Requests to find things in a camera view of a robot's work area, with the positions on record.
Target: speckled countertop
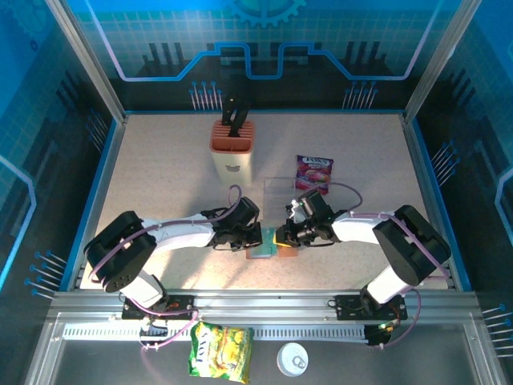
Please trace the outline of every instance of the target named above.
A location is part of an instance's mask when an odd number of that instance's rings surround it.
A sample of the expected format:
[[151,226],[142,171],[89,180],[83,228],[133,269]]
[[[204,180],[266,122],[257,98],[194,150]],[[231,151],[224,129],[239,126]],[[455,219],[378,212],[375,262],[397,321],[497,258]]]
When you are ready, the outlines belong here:
[[[217,178],[208,150],[218,115],[131,116],[99,231],[126,210],[144,218],[169,219],[227,205],[227,189]],[[334,159],[333,179],[360,190],[365,198],[362,212],[394,211],[409,204],[425,215],[397,115],[250,113],[248,118],[256,125],[254,182],[244,194],[262,212],[265,178],[294,176],[295,155],[301,154]],[[342,200],[350,204],[351,199],[344,195]],[[327,201],[335,211],[343,209],[338,200]],[[247,260],[244,252],[179,249],[153,255],[144,269],[170,289],[342,290],[360,289],[386,265],[379,246],[346,242],[268,260]],[[81,287],[97,286],[83,282]],[[435,280],[426,287],[446,284]]]

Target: snack bag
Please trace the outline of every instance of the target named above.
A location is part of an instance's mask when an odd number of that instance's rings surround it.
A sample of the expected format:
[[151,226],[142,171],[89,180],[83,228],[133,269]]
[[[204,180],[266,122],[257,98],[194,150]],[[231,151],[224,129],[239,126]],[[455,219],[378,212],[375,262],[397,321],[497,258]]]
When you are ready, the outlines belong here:
[[248,383],[253,329],[198,322],[191,339],[190,375]]
[[311,156],[297,156],[296,188],[308,190],[319,184],[322,195],[328,193],[328,183],[331,181],[331,168],[333,159],[314,158]]

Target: robotic arm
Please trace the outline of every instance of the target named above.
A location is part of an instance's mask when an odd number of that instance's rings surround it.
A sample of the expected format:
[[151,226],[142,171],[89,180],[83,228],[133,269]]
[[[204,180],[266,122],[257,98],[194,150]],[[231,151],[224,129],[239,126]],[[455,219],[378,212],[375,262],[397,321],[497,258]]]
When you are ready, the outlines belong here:
[[[317,190],[310,190],[287,206],[287,211],[289,219],[276,231],[278,245],[319,247],[363,241],[382,247],[390,266],[361,290],[360,301],[367,314],[419,285],[450,257],[449,245],[409,205],[395,213],[334,213]],[[313,244],[318,237],[327,242]]]
[[[183,247],[215,249],[229,243],[230,250],[237,251],[262,244],[260,210],[255,204],[243,197],[230,210],[229,215],[227,208],[205,210],[174,221],[141,219],[127,211],[86,246],[85,254],[105,291],[121,291],[145,308],[166,310],[169,301],[165,289],[143,270],[151,255]],[[123,245],[138,232],[141,235]]]

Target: pink snack bag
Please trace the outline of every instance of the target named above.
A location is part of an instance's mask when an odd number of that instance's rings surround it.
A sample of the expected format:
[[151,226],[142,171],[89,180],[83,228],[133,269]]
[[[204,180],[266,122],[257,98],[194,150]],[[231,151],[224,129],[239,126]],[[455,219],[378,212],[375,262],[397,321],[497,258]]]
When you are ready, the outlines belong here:
[[328,193],[331,181],[331,168],[333,159],[314,158],[311,156],[297,156],[296,188],[308,190],[316,184],[321,184],[318,190],[322,195]]

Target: knife block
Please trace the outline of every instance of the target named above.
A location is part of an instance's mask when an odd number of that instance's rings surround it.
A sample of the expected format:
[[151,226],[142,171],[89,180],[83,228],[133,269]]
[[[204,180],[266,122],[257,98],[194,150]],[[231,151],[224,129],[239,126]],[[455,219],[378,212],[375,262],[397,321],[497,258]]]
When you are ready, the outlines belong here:
[[246,120],[239,129],[240,137],[229,137],[229,133],[230,126],[222,125],[221,120],[217,120],[212,126],[210,152],[217,175],[224,186],[248,186],[252,182],[255,125]]

